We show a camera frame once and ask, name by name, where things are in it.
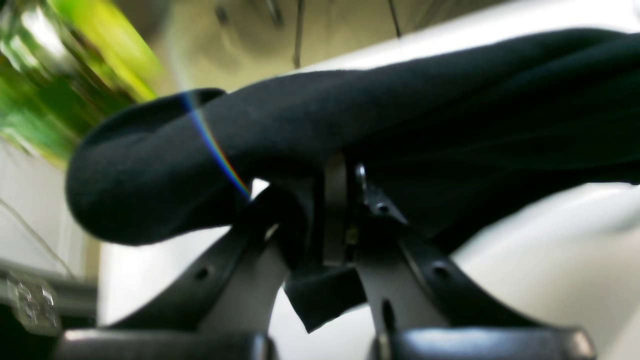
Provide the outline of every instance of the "metal rod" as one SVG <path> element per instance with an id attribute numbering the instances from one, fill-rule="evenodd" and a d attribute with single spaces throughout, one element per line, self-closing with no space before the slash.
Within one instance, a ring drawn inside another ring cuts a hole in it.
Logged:
<path id="1" fill-rule="evenodd" d="M 396 37 L 397 38 L 401 38 L 402 37 L 402 30 L 400 30 L 400 25 L 398 24 L 398 15 L 396 12 L 396 3 L 394 2 L 394 0 L 388 0 L 389 1 L 389 10 L 391 11 L 391 17 L 394 20 L 394 26 L 396 27 Z"/>
<path id="2" fill-rule="evenodd" d="M 300 56 L 302 50 L 302 29 L 305 17 L 305 0 L 298 0 L 298 19 L 296 20 L 296 47 L 293 54 L 293 66 L 300 69 Z"/>

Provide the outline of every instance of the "white wall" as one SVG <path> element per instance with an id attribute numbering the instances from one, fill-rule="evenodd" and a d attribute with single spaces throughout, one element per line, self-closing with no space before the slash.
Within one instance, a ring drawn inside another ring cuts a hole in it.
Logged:
<path id="1" fill-rule="evenodd" d="M 624 340 L 640 336 L 637 186 L 587 184 L 556 194 L 485 229 L 454 258 L 507 304 L 585 327 L 600 359 L 640 357 L 640 345 Z"/>
<path id="2" fill-rule="evenodd" d="M 514 0 L 300 71 L 370 69 L 559 29 L 636 32 L 640 31 L 640 12 L 634 11 L 634 5 L 633 0 Z"/>
<path id="3" fill-rule="evenodd" d="M 81 279 L 86 272 L 86 238 L 70 216 L 63 190 L 61 171 L 0 143 L 0 199 L 13 207 Z M 68 275 L 60 261 L 2 206 L 0 261 Z"/>

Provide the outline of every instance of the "ceiling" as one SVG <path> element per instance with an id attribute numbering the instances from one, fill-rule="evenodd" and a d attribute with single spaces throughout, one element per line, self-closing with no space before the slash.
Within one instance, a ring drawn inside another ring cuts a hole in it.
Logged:
<path id="1" fill-rule="evenodd" d="M 165 95 L 233 90 L 504 0 L 116 2 L 164 64 L 152 85 Z"/>

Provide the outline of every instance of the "wire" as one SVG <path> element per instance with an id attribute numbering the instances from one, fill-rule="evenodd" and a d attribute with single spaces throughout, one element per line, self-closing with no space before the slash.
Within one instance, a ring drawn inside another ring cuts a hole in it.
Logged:
<path id="1" fill-rule="evenodd" d="M 293 52 L 293 66 L 300 69 L 302 52 L 302 29 L 305 18 L 305 0 L 298 0 L 298 18 L 296 19 L 296 44 Z"/>
<path id="2" fill-rule="evenodd" d="M 49 244 L 38 234 L 30 225 L 26 222 L 26 220 L 20 215 L 20 213 L 14 209 L 11 205 L 7 204 L 2 198 L 0 198 L 0 205 L 4 207 L 13 217 L 18 220 L 20 225 L 44 248 L 44 250 L 49 253 L 51 257 L 53 257 L 67 272 L 69 277 L 73 280 L 76 280 L 76 276 L 73 274 L 69 266 L 56 254 L 55 251 L 49 246 Z"/>
<path id="3" fill-rule="evenodd" d="M 424 12 L 424 15 L 418 21 L 418 28 L 426 28 L 427 26 L 433 25 L 434 21 L 438 18 L 438 15 L 442 11 L 444 7 L 444 0 L 432 0 L 429 4 L 429 7 Z"/>

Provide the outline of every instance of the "white surface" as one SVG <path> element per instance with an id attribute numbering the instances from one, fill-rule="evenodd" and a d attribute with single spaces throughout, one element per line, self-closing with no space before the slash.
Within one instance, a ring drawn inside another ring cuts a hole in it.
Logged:
<path id="1" fill-rule="evenodd" d="M 71 218 L 63 174 L 43 160 L 0 143 L 0 198 L 13 207 L 67 264 L 85 274 L 86 239 Z M 0 206 L 0 261 L 66 276 L 66 271 L 4 207 Z"/>
<path id="2" fill-rule="evenodd" d="M 525 0 L 485 10 L 303 69 L 367 69 L 537 31 L 571 27 L 640 31 L 631 0 Z M 479 234 L 457 262 L 501 299 L 542 319 L 585 325 L 605 360 L 640 358 L 640 192 L 589 185 L 544 200 Z M 135 311 L 213 241 L 214 230 L 102 253 L 99 322 Z M 270 333 L 283 360 L 363 359 L 373 328 L 367 307 L 306 334 L 279 294 Z"/>

